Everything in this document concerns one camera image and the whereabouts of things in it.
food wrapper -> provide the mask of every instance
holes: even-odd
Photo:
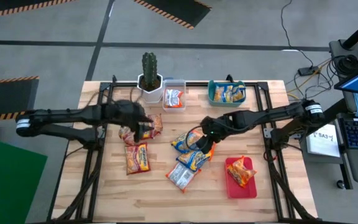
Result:
[[[157,135],[159,135],[162,132],[162,119],[160,114],[156,115],[147,115],[148,118],[152,119],[153,123],[140,123],[143,125],[149,125],[150,127],[153,127],[153,130],[145,131],[143,133],[143,136],[140,138],[140,140],[146,140],[150,138],[154,138]],[[135,133],[131,131],[128,127],[121,127],[118,131],[118,136],[124,140],[124,142],[127,145],[134,146],[135,140],[134,140]]]
[[[190,170],[196,172],[204,165],[205,161],[210,161],[212,159],[214,150],[215,144],[207,154],[204,154],[201,151],[188,152],[177,157],[177,161],[181,162],[183,165],[185,165],[185,167],[189,168]]]
[[[181,108],[183,104],[181,103],[180,97],[183,92],[179,90],[165,90],[165,108]]]
[[[147,143],[137,146],[125,146],[125,153],[127,157],[127,175],[150,170],[147,158]]]
[[[244,166],[244,158],[245,157],[242,156],[241,159],[238,159],[232,164],[226,166],[227,172],[243,188],[246,187],[249,179],[257,173],[255,170],[247,169]]]
[[[232,89],[233,89],[232,85],[219,86],[217,84],[215,89],[214,101],[223,102],[223,103],[232,103],[233,102]]]
[[[238,85],[232,89],[233,102],[238,102],[246,97],[246,87],[244,85]]]
[[[201,172],[201,169],[197,172],[191,171],[189,168],[185,167],[182,163],[178,164],[167,174],[165,174],[168,179],[170,179],[179,189],[185,193],[187,185],[193,180],[194,176]]]
[[[196,142],[198,140],[200,140],[201,137],[203,137],[203,134],[196,130],[191,131],[191,133],[189,134],[189,137],[187,138],[187,144],[189,145],[190,148],[187,147],[186,142],[185,142],[186,135],[187,135],[187,133],[183,133],[181,136],[179,136],[175,140],[173,140],[171,142],[171,145],[176,150],[178,150],[180,153],[187,153],[190,151],[199,150],[199,148],[196,145]]]

wooden tabletop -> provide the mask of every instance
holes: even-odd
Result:
[[[84,82],[79,108],[99,90],[100,82]],[[273,107],[285,106],[288,98],[283,81],[268,81]],[[130,88],[115,88],[113,98],[129,99]],[[235,110],[257,111],[255,90],[246,90],[246,101],[240,108],[211,107],[206,87],[188,87],[186,111],[182,114],[166,113],[158,105],[141,102],[148,114],[162,114],[163,132],[148,140],[150,172],[126,175],[124,143],[118,137],[119,126],[109,125],[104,147],[103,163],[99,180],[98,196],[94,211],[94,222],[256,222],[277,221],[272,186],[260,126],[244,134],[230,136],[217,144],[212,161],[207,162],[182,193],[165,174],[177,163],[179,156],[170,141],[189,131],[205,116],[218,117]],[[278,122],[278,127],[288,121]],[[85,128],[75,124],[75,128]],[[73,141],[68,153],[81,145]],[[257,197],[253,199],[228,199],[224,180],[224,161],[228,157],[245,155],[252,159]],[[310,190],[305,164],[300,151],[292,148],[283,150],[290,188],[300,203],[313,216],[317,216]],[[52,218],[61,215],[77,195],[83,175],[86,151],[73,153],[65,161],[62,178]],[[284,214],[285,199],[280,191]],[[89,200],[85,200],[85,211]]]

cactus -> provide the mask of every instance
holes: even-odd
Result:
[[[154,90],[157,83],[157,59],[152,52],[146,52],[142,57],[143,74],[146,90]]]

red tray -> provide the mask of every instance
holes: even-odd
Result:
[[[240,187],[240,185],[233,179],[233,177],[227,173],[226,166],[232,164],[234,161],[241,159],[241,158],[227,158],[224,163],[224,170],[226,174],[226,188],[227,188],[227,197],[229,198],[256,198],[257,191],[256,191],[256,184],[255,184],[255,177],[251,177],[249,179],[248,184],[245,188]],[[244,165],[247,169],[252,168],[252,160],[251,158],[245,157],[244,158]]]

potted cactus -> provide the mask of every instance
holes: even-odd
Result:
[[[142,57],[143,74],[137,77],[137,87],[143,90],[147,103],[158,103],[162,96],[162,76],[157,73],[157,59],[152,52]]]

